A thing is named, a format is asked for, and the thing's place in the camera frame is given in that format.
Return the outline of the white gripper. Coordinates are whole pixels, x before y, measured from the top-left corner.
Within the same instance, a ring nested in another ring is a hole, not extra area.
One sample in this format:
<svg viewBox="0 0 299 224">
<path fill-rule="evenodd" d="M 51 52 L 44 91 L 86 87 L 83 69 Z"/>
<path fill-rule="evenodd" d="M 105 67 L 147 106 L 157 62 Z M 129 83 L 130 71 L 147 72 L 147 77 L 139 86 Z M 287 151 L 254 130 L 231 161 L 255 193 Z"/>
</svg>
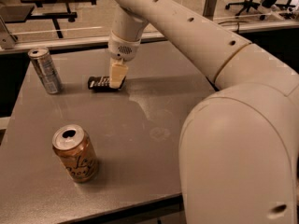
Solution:
<svg viewBox="0 0 299 224">
<path fill-rule="evenodd" d="M 120 38 L 113 32 L 110 33 L 108 40 L 108 51 L 111 56 L 109 65 L 109 87 L 118 89 L 128 72 L 125 62 L 131 61 L 139 48 L 141 39 L 129 41 Z"/>
</svg>

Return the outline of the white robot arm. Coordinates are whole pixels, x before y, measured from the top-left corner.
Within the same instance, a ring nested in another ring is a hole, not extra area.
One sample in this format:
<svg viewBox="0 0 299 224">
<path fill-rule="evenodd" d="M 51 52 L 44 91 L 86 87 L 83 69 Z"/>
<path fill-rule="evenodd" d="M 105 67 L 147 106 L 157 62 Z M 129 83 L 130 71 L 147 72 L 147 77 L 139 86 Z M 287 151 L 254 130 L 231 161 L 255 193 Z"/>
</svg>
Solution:
<svg viewBox="0 0 299 224">
<path fill-rule="evenodd" d="M 132 44 L 151 23 L 215 85 L 182 127 L 188 224 L 298 224 L 299 76 L 172 0 L 115 0 L 111 36 Z"/>
</svg>

